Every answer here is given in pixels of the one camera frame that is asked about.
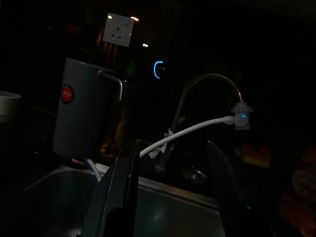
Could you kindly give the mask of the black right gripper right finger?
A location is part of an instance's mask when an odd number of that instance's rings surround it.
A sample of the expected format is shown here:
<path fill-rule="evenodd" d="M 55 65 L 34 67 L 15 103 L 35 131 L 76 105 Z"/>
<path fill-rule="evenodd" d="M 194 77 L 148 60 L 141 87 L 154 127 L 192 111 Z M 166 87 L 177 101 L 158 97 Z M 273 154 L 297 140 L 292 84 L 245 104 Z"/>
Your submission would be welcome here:
<path fill-rule="evenodd" d="M 274 237 L 273 228 L 247 201 L 229 158 L 212 142 L 207 143 L 214 196 L 227 237 Z"/>

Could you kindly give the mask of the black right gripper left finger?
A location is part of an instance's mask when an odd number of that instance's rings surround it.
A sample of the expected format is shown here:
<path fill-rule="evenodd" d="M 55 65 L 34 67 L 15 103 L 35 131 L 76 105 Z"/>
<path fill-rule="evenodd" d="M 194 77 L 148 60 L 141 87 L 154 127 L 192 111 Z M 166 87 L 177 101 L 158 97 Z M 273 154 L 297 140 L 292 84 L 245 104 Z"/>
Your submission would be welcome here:
<path fill-rule="evenodd" d="M 81 237 L 131 237 L 138 195 L 140 141 L 125 145 L 97 184 Z"/>

